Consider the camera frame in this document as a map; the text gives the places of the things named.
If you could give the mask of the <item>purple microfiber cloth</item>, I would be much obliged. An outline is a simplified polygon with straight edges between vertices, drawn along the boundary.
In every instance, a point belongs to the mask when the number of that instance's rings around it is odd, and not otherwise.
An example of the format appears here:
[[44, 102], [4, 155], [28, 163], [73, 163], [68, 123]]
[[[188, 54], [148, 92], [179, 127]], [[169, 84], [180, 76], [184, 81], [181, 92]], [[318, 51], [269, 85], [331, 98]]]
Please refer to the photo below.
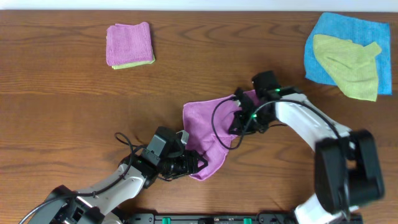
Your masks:
[[208, 101], [193, 101], [183, 106], [183, 127], [189, 134], [186, 149], [196, 151], [208, 161], [208, 167], [190, 177], [204, 181], [223, 165], [235, 135], [228, 129], [238, 103], [228, 97]]

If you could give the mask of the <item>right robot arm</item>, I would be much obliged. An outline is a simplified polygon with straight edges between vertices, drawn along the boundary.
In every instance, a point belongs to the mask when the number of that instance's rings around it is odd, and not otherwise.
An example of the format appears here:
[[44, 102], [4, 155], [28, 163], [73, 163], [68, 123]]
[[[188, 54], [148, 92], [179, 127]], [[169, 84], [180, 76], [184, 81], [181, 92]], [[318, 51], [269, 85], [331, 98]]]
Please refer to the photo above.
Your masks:
[[385, 195], [376, 142], [365, 130], [353, 131], [329, 118], [294, 87], [256, 90], [255, 103], [238, 88], [239, 111], [232, 133], [264, 132], [272, 121], [292, 128], [314, 151], [315, 193], [285, 223], [351, 221], [351, 212]]

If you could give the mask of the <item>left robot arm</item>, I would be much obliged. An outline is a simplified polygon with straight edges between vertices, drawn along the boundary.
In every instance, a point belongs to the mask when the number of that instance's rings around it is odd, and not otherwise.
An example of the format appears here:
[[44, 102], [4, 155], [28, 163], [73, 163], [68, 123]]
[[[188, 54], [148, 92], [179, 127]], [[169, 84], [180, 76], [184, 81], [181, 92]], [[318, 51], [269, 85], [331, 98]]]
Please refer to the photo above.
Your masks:
[[83, 190], [54, 189], [21, 223], [126, 223], [118, 206], [149, 188], [157, 179], [170, 182], [196, 174], [208, 161], [196, 151], [155, 152], [127, 156], [107, 179]]

